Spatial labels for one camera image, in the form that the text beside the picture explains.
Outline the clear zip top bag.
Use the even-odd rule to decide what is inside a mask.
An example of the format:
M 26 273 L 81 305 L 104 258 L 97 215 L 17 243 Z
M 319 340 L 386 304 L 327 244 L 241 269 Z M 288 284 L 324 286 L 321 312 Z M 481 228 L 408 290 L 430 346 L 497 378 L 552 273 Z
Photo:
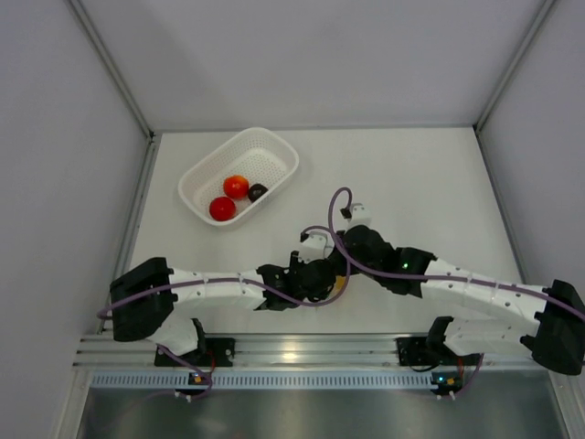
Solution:
M 337 276 L 333 286 L 328 289 L 325 300 L 320 302 L 319 305 L 330 305 L 337 301 L 345 293 L 349 280 L 349 276 Z

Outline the dark fake food piece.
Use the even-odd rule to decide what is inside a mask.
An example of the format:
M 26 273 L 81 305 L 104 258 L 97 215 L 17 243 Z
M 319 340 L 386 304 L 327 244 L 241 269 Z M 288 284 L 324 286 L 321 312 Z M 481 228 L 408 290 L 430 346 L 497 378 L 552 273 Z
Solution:
M 249 187 L 248 194 L 247 194 L 248 200 L 251 203 L 254 203 L 258 199 L 260 199 L 262 196 L 264 196 L 267 192 L 268 192 L 268 189 L 264 185 L 262 185 L 260 183 L 254 184 L 254 185 Z

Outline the orange red fake tomato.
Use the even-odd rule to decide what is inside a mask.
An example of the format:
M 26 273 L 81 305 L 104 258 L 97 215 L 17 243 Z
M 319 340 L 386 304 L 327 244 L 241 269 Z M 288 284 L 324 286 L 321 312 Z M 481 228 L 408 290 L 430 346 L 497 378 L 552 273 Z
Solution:
M 249 187 L 250 183 L 248 179 L 240 175 L 227 177 L 223 182 L 224 194 L 236 200 L 246 198 Z

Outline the orange fake food piece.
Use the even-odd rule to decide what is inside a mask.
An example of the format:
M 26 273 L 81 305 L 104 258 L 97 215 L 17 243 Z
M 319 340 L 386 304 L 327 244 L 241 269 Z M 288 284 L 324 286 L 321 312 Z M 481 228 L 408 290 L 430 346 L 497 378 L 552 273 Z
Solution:
M 336 294 L 341 294 L 345 291 L 347 285 L 347 278 L 345 276 L 337 276 L 335 279 L 334 291 Z

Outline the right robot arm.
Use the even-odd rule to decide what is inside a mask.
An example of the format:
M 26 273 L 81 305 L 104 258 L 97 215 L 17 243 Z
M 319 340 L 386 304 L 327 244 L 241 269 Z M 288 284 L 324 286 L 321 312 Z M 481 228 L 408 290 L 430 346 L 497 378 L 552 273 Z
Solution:
M 465 271 L 431 252 L 393 247 L 365 225 L 338 232 L 335 249 L 352 267 L 393 294 L 451 303 L 479 320 L 437 317 L 426 349 L 436 362 L 494 353 L 527 356 L 554 372 L 578 376 L 584 366 L 584 302 L 572 284 L 505 284 Z

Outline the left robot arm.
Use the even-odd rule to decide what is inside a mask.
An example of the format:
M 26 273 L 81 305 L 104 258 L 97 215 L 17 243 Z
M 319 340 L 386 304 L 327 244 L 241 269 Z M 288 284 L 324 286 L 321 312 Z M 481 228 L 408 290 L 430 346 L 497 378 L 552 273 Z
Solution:
M 305 262 L 297 252 L 287 267 L 264 264 L 243 273 L 189 272 L 154 257 L 112 281 L 107 313 L 115 341 L 149 340 L 192 366 L 207 353 L 199 321 L 205 309 L 317 307 L 330 300 L 345 273 L 346 264 L 336 257 Z

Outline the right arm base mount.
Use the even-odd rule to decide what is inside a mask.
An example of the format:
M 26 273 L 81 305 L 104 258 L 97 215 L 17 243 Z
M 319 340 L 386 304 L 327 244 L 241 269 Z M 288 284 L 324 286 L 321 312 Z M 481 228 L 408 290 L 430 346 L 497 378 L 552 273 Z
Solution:
M 441 343 L 428 342 L 426 337 L 399 337 L 396 339 L 399 365 L 428 368 L 457 366 L 458 356 Z

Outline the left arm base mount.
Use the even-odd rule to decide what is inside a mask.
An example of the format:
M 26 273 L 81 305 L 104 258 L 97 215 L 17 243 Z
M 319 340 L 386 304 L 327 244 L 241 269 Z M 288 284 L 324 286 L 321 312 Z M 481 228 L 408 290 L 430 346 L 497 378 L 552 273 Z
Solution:
M 187 337 L 163 343 L 172 354 L 199 368 L 231 367 L 235 345 L 233 337 L 201 337 L 198 341 Z

